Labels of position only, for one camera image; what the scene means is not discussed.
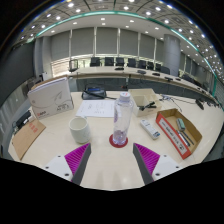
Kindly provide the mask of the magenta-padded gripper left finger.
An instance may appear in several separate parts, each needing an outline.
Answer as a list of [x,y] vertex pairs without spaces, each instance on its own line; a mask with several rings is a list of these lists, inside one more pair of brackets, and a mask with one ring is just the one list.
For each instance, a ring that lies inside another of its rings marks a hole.
[[91,154],[91,144],[84,144],[66,155],[58,155],[43,169],[65,180],[80,185]]

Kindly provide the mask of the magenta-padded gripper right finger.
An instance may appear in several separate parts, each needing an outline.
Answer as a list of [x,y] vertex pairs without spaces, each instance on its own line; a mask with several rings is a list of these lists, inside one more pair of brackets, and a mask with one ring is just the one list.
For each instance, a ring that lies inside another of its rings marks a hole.
[[145,185],[182,169],[170,156],[159,155],[137,143],[133,144],[133,154]]

